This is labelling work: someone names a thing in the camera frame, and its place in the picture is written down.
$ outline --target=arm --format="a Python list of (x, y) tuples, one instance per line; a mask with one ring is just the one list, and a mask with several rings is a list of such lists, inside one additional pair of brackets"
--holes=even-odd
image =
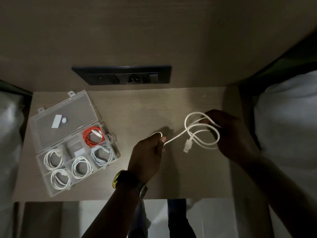
[[(137, 176), (140, 182), (147, 183), (159, 170), (165, 141), (166, 137), (153, 134), (133, 148), (128, 171)], [(134, 188), (119, 184), (82, 238), (126, 238), (139, 201), (139, 194)]]
[(219, 110), (206, 113), (219, 124), (219, 150), (237, 163), (266, 196), (293, 237), (315, 233), (317, 204), (269, 159), (262, 157), (241, 120)]

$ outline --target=box lid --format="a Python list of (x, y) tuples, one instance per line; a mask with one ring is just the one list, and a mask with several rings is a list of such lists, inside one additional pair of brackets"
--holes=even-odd
[[(71, 91), (69, 96), (70, 98), (47, 110), (39, 109), (40, 113), (30, 118), (32, 138), (37, 153), (98, 121), (85, 90), (77, 94)], [(57, 118), (55, 127), (58, 128), (52, 128), (55, 118)]]

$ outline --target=white coiled cable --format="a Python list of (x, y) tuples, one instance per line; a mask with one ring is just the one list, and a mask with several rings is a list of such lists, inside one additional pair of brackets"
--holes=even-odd
[[(79, 165), (80, 163), (85, 163), (87, 165), (87, 172), (85, 174), (81, 174), (78, 172), (77, 170), (77, 165)], [(72, 164), (72, 175), (80, 180), (85, 178), (87, 175), (91, 174), (93, 172), (93, 169), (91, 168), (91, 164), (89, 163), (89, 161), (87, 160), (86, 157), (84, 156), (79, 156), (78, 158), (76, 158)]]
[[(202, 115), (204, 116), (203, 118), (200, 118), (194, 122), (192, 122), (190, 125), (187, 126), (187, 119), (191, 116), (191, 115), (195, 115), (195, 114), (199, 114), (199, 115)], [(184, 134), (185, 132), (188, 133), (188, 135), (190, 136), (189, 139), (186, 141), (185, 143), (185, 148), (184, 148), (184, 152), (188, 152), (188, 150), (192, 147), (192, 143), (193, 141), (198, 144), (200, 147), (202, 148), (206, 148), (206, 149), (217, 149), (217, 146), (215, 147), (210, 147), (210, 146), (213, 146), (215, 144), (218, 143), (219, 139), (220, 139), (220, 133), (219, 131), (212, 125), (210, 124), (205, 124), (205, 123), (199, 123), (200, 120), (203, 120), (203, 119), (208, 119), (213, 125), (221, 128), (218, 124), (216, 124), (209, 116), (207, 116), (206, 114), (202, 113), (202, 112), (192, 112), (190, 114), (188, 114), (185, 118), (185, 121), (184, 121), (184, 127), (185, 127), (185, 130), (183, 132), (181, 132), (179, 135), (175, 136), (174, 138), (166, 141), (164, 143), (164, 145), (168, 144), (169, 142), (173, 141), (174, 139), (177, 139), (179, 136), (181, 136), (182, 134)], [(200, 138), (198, 138), (196, 136), (197, 133), (199, 132), (205, 132), (205, 131), (208, 131), (208, 129), (200, 129), (196, 132), (191, 132), (190, 129), (193, 128), (193, 127), (196, 127), (196, 126), (203, 126), (203, 127), (207, 127), (207, 128), (211, 128), (217, 135), (217, 138), (216, 138), (216, 141), (212, 142), (212, 143), (206, 143), (204, 141), (202, 141)]]
[[(64, 183), (62, 180), (60, 180), (58, 177), (57, 177), (57, 174), (60, 173), (61, 175), (63, 176), (67, 176), (68, 177), (68, 181), (67, 183)], [(66, 171), (66, 169), (57, 169), (57, 170), (54, 170), (51, 174), (51, 184), (53, 185), (53, 187), (55, 189), (58, 189), (58, 190), (63, 190), (65, 188), (67, 188), (68, 186), (70, 186), (71, 182), (70, 182), (70, 178), (69, 178), (69, 175)]]
[[(109, 158), (107, 160), (101, 159), (98, 156), (99, 149), (103, 149), (106, 153), (109, 154)], [(106, 164), (109, 164), (110, 162), (114, 160), (114, 154), (108, 144), (94, 146), (91, 149), (90, 155), (94, 159), (94, 161), (97, 163), (98, 166), (105, 166)]]
[(60, 166), (63, 165), (63, 160), (61, 158), (59, 164), (57, 166), (54, 166), (51, 162), (51, 157), (53, 154), (56, 154), (58, 157), (61, 158), (61, 152), (59, 151), (59, 149), (55, 148), (55, 149), (51, 149), (49, 152), (46, 153), (46, 155), (44, 156), (44, 166), (48, 169), (48, 170), (54, 170)]

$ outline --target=wooden table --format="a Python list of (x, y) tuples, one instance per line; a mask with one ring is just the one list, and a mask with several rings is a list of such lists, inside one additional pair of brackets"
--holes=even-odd
[[(194, 111), (222, 109), (241, 116), (237, 87), (178, 88), (88, 92), (109, 132), (117, 137), (121, 154), (118, 161), (82, 180), (69, 191), (48, 196), (38, 168), (30, 126), (19, 162), (13, 199), (15, 201), (106, 200), (113, 193), (115, 174), (128, 166), (134, 145), (153, 132), (162, 130), (171, 138), (184, 129), (184, 119)], [(40, 107), (49, 108), (68, 98), (66, 92), (35, 92), (30, 117)], [(204, 134), (212, 139), (211, 134)], [(229, 161), (219, 150), (206, 150), (193, 144), (183, 152), (188, 136), (167, 144), (160, 170), (148, 183), (146, 199), (231, 197)]]

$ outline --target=watch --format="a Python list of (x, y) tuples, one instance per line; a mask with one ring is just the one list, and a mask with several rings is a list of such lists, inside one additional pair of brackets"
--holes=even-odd
[(140, 199), (143, 199), (145, 193), (147, 192), (146, 184), (140, 182), (134, 174), (124, 169), (119, 171), (114, 177), (112, 187), (117, 188), (120, 183), (125, 183), (135, 188), (140, 196)]

